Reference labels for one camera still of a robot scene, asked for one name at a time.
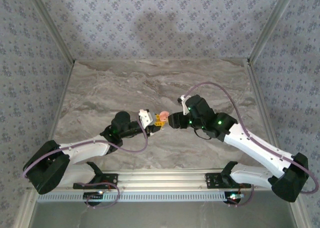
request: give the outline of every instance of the gray marble tabletop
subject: gray marble tabletop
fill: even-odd
[[[58,143],[70,143],[92,138],[110,125],[119,111],[129,112],[132,119],[136,119],[140,109],[155,113],[182,111],[177,98],[204,81],[225,87],[238,105],[247,128],[266,138],[245,67],[236,62],[206,59],[77,61],[54,139]],[[232,104],[218,88],[206,85],[193,94],[204,97],[216,112],[237,117]],[[143,135],[137,135],[124,139],[123,147],[139,150],[144,143]],[[258,165],[235,147],[219,140],[203,140],[192,129],[172,129],[169,125],[148,139],[148,148],[142,153],[118,150],[90,160],[102,170],[223,168],[229,161]]]

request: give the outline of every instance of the cable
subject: cable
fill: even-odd
[[[204,139],[204,140],[206,140],[206,141],[211,140],[211,137],[209,137],[209,138],[204,138],[204,137],[201,137],[200,135],[198,135],[198,133],[197,133],[197,130],[196,130],[196,129],[194,129],[193,131],[194,131],[194,133],[195,133],[195,135],[196,135],[197,137],[199,137],[199,138],[201,138],[201,139]]]
[[[314,173],[312,173],[310,170],[306,169],[305,167],[303,167],[302,165],[300,165],[299,163],[287,158],[287,157],[282,157],[282,155],[278,154],[277,152],[265,147],[263,144],[259,143],[256,139],[254,139],[253,137],[250,137],[250,134],[249,132],[247,131],[246,129],[246,126],[241,118],[241,115],[240,115],[240,112],[236,106],[236,103],[234,102],[234,100],[232,99],[232,97],[230,96],[230,94],[226,91],[225,88],[223,88],[221,85],[217,84],[217,83],[214,83],[214,82],[211,82],[211,81],[205,81],[205,82],[201,82],[195,86],[193,86],[185,95],[184,97],[186,98],[194,89],[200,87],[200,86],[203,86],[203,85],[213,85],[213,86],[216,86],[218,88],[220,88],[225,94],[226,96],[229,98],[229,100],[231,101],[233,107],[234,107],[234,110],[236,112],[236,115],[238,116],[238,119],[239,119],[239,123],[243,129],[243,132],[245,133],[245,135],[253,142],[255,143],[257,146],[259,146],[260,148],[264,149],[265,151],[271,153],[272,155],[278,157],[278,158],[281,158],[283,159],[284,161],[287,161],[287,162],[290,162],[291,164],[295,165],[296,167],[300,168],[302,171],[304,171],[305,173],[307,173],[314,181],[315,183],[315,188],[311,191],[301,191],[300,193],[301,194],[314,194],[316,193],[318,190],[319,190],[319,183],[317,181],[317,178],[315,176]]]
[[[77,147],[81,147],[81,146],[84,146],[84,145],[88,145],[88,144],[93,144],[93,143],[103,143],[103,144],[108,144],[112,147],[115,147],[119,150],[122,150],[122,151],[125,151],[125,152],[129,152],[129,153],[140,153],[140,152],[143,152],[147,146],[148,146],[148,136],[147,136],[147,133],[145,131],[145,129],[143,128],[141,122],[140,122],[140,118],[138,116],[138,119],[137,119],[137,122],[140,126],[140,128],[142,129],[142,133],[143,133],[143,136],[145,138],[145,143],[144,143],[144,147],[140,150],[129,150],[129,149],[124,149],[116,144],[113,144],[109,141],[106,141],[106,140],[89,140],[89,141],[84,141],[84,142],[80,142],[78,144],[74,144],[74,145],[71,145],[71,146],[67,146],[67,147],[63,147],[63,148],[59,148],[59,149],[55,149],[55,150],[52,150],[50,152],[48,152],[47,154],[44,154],[42,155],[41,157],[39,157],[38,159],[36,159],[32,164],[30,164],[22,173],[22,177],[23,178],[27,178],[27,173],[35,166],[37,165],[40,161],[42,161],[43,159],[55,154],[55,153],[58,153],[58,152],[61,152],[61,151],[65,151],[65,150],[69,150],[69,149],[74,149],[74,148],[77,148]]]
[[[118,202],[119,198],[120,198],[120,190],[119,190],[118,186],[116,186],[115,184],[112,184],[112,183],[110,183],[110,182],[100,182],[100,183],[93,183],[93,184],[77,183],[77,184],[79,184],[80,186],[83,186],[83,187],[85,187],[85,186],[86,186],[86,187],[95,187],[95,186],[101,186],[101,185],[112,186],[112,187],[114,187],[114,188],[116,189],[116,191],[118,192],[118,194],[116,195],[115,200],[114,200],[111,204],[105,205],[105,206],[93,206],[93,205],[90,205],[90,204],[89,204],[89,200],[90,200],[92,197],[96,196],[96,195],[95,195],[95,194],[89,195],[89,196],[86,198],[86,201],[85,201],[86,206],[87,206],[88,208],[92,208],[92,209],[104,209],[104,208],[109,208],[109,207],[112,207],[113,205],[115,205],[115,204]]]

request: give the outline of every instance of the wall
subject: wall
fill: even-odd
[[[48,139],[70,67],[30,0],[1,0],[0,20],[0,227],[9,228],[22,167]]]
[[[76,60],[248,57],[277,0],[43,0]]]
[[[291,0],[254,64],[284,150],[301,152],[320,179],[320,0]],[[306,188],[314,187],[309,179]],[[320,193],[304,196],[320,227]]]

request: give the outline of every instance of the orange object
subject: orange object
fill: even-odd
[[[162,111],[160,114],[159,114],[159,119],[161,122],[167,122],[168,121],[168,116],[169,116],[169,112],[168,111]]]

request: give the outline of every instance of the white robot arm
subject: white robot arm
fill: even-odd
[[[308,169],[308,159],[303,154],[293,156],[244,131],[236,119],[226,113],[215,113],[199,95],[181,96],[178,101],[183,111],[169,116],[172,128],[203,130],[210,138],[240,149],[264,166],[247,166],[231,161],[221,172],[223,182],[230,186],[253,184],[271,188],[277,196],[288,202],[296,200],[309,176],[292,162]]]
[[[56,187],[70,187],[77,183],[99,183],[105,178],[92,162],[78,164],[92,157],[105,156],[118,149],[131,153],[142,152],[147,147],[148,136],[159,131],[165,122],[149,110],[140,110],[137,121],[120,111],[99,135],[74,143],[57,144],[47,141],[23,167],[23,175],[42,195]],[[122,148],[122,138],[143,134],[146,142],[141,150]]]

